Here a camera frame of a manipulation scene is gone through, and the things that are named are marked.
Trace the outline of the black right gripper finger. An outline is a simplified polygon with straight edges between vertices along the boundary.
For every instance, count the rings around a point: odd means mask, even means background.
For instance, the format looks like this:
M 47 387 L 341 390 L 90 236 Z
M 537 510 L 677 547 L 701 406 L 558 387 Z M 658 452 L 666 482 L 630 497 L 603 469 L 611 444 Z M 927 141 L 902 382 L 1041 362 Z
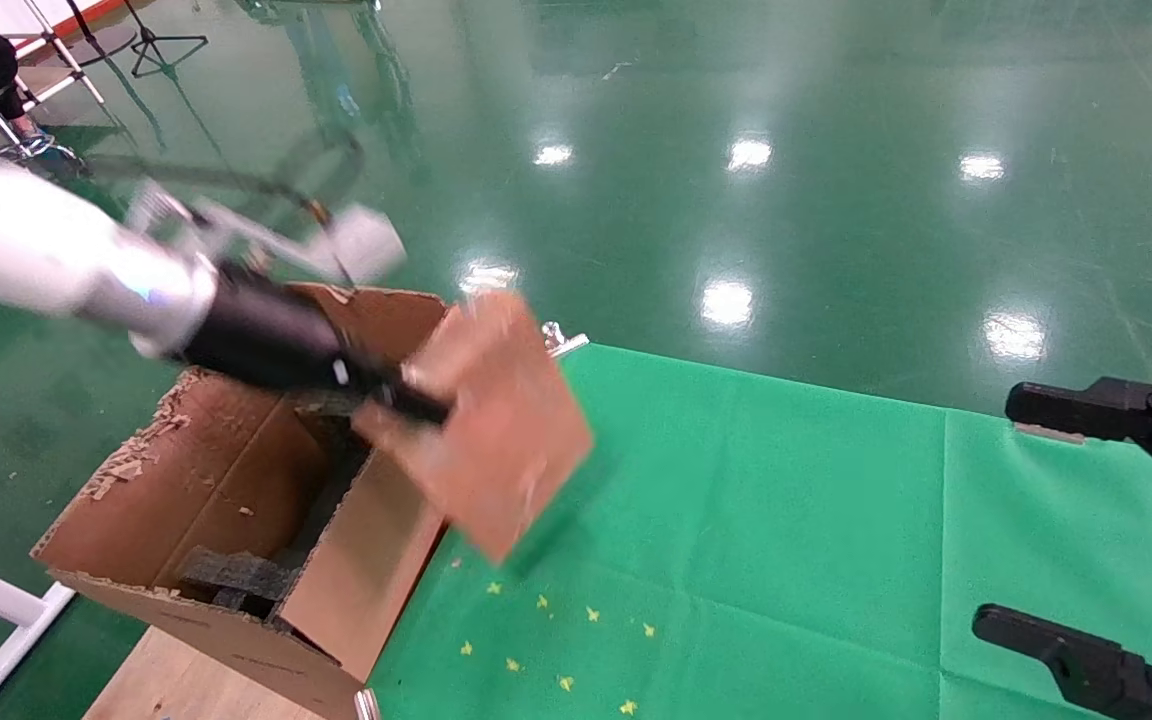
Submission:
M 973 612 L 973 635 L 1043 662 L 1070 705 L 1108 719 L 1152 719 L 1152 664 L 1116 642 L 1001 605 Z
M 1020 382 L 1005 415 L 1026 427 L 1112 442 L 1132 442 L 1152 457 L 1152 384 L 1102 377 L 1084 389 Z

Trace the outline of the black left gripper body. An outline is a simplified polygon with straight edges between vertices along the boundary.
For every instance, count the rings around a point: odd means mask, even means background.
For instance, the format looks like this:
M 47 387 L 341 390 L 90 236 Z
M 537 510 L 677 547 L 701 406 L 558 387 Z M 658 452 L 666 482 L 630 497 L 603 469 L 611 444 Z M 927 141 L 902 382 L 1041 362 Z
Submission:
M 237 263 L 219 266 L 215 295 L 180 359 L 270 391 L 406 391 L 397 365 L 349 344 L 323 306 Z

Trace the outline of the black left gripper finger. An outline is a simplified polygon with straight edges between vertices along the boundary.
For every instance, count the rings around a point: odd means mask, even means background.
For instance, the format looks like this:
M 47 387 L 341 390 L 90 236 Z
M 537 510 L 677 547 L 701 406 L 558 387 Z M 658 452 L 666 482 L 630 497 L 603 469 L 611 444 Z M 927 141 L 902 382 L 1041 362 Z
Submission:
M 388 407 L 393 414 L 406 416 L 410 420 L 420 423 L 442 425 L 450 415 L 450 407 L 445 404 L 439 397 L 430 396 L 429 393 L 411 386 L 410 382 L 381 381 L 376 386 L 376 402 Z

